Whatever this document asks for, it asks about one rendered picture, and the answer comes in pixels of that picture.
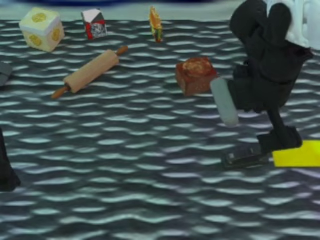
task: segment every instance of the wavy pattern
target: wavy pattern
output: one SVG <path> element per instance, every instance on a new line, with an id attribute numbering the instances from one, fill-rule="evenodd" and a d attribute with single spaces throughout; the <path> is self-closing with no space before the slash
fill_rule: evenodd
<path id="1" fill-rule="evenodd" d="M 244 58 L 226 22 L 109 21 L 88 41 L 81 22 L 50 54 L 28 48 L 17 21 L 0 22 L 2 61 L 15 76 L 0 93 L 0 125 L 23 186 L 0 194 L 0 240 L 317 240 L 320 170 L 272 166 L 225 172 L 221 150 L 255 142 L 265 115 L 221 124 L 210 93 L 184 97 L 175 64 L 209 56 L 231 77 Z M 107 49 L 128 45 L 79 94 L 50 96 L 62 79 Z M 282 111 L 320 137 L 320 58 L 304 68 Z"/>

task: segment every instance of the yellow spot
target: yellow spot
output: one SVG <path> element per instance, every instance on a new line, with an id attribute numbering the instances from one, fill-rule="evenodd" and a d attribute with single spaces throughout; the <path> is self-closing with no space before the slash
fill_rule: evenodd
<path id="1" fill-rule="evenodd" d="M 42 23 L 47 19 L 47 16 L 44 13 L 37 13 L 32 16 L 32 21 L 35 23 Z"/>
<path id="2" fill-rule="evenodd" d="M 320 167 L 320 140 L 306 140 L 300 148 L 273 152 L 274 164 L 279 168 Z"/>
<path id="3" fill-rule="evenodd" d="M 37 47 L 41 46 L 41 44 L 42 44 L 41 39 L 39 37 L 37 37 L 36 35 L 29 36 L 29 39 Z"/>
<path id="4" fill-rule="evenodd" d="M 52 32 L 52 40 L 55 42 L 58 42 L 60 38 L 60 29 L 59 28 L 55 28 Z"/>

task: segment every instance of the rolling pin handle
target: rolling pin handle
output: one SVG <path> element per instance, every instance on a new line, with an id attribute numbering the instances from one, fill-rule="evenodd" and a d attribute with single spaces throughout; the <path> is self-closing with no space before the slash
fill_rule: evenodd
<path id="1" fill-rule="evenodd" d="M 124 54 L 126 51 L 128 51 L 128 46 L 122 46 L 116 51 L 116 54 L 120 56 L 121 54 Z"/>
<path id="2" fill-rule="evenodd" d="M 52 94 L 51 98 L 52 99 L 58 99 L 60 98 L 65 92 L 70 91 L 70 87 L 68 85 L 65 85 L 64 87 L 58 89 L 57 91 Z"/>

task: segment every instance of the red and white carton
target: red and white carton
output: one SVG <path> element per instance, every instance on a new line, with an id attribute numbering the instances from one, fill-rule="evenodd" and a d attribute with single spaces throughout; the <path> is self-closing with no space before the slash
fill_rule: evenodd
<path id="1" fill-rule="evenodd" d="M 81 16 L 89 40 L 102 38 L 108 35 L 106 21 L 99 8 L 83 11 Z"/>

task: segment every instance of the rolling pin roller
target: rolling pin roller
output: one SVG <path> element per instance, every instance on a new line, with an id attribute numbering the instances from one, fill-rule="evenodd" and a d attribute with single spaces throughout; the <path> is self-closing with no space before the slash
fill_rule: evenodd
<path id="1" fill-rule="evenodd" d="M 119 63 L 118 56 L 125 53 L 127 50 L 128 46 L 122 46 L 117 52 L 112 50 L 105 51 L 73 74 L 67 76 L 63 80 L 65 86 L 55 91 L 51 96 L 52 99 L 57 99 L 68 91 L 74 94 L 77 93 L 92 81 L 100 77 L 103 73 L 117 65 Z"/>

